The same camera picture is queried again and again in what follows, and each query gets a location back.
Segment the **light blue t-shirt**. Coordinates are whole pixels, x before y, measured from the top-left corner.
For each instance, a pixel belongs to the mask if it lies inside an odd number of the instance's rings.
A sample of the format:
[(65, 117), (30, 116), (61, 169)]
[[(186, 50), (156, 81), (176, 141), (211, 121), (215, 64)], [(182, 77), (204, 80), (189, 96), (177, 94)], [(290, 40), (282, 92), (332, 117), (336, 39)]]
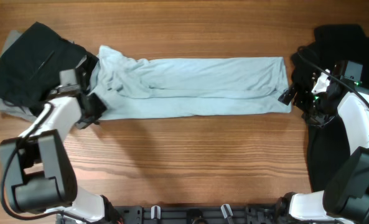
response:
[(99, 48), (91, 91), (106, 105), (103, 120), (290, 113), (282, 57), (136, 60)]

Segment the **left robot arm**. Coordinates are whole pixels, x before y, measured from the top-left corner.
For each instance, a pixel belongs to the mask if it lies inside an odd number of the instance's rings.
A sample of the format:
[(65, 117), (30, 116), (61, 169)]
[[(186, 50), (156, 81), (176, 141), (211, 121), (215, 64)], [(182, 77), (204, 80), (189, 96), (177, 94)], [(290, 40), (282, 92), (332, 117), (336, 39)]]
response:
[(16, 138), (0, 143), (0, 202), (18, 220), (52, 215), (73, 223), (123, 223), (103, 195), (77, 184), (63, 142), (73, 126), (97, 122), (106, 107), (92, 93), (62, 95), (47, 101), (36, 121)]

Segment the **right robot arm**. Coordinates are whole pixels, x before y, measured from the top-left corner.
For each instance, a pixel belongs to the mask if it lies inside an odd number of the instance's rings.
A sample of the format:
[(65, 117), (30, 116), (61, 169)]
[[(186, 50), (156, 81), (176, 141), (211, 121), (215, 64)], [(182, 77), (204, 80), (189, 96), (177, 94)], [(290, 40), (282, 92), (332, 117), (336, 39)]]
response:
[(359, 68), (335, 67), (294, 81), (281, 95), (309, 127), (313, 191), (290, 192), (265, 210), (271, 223), (369, 223), (369, 86)]

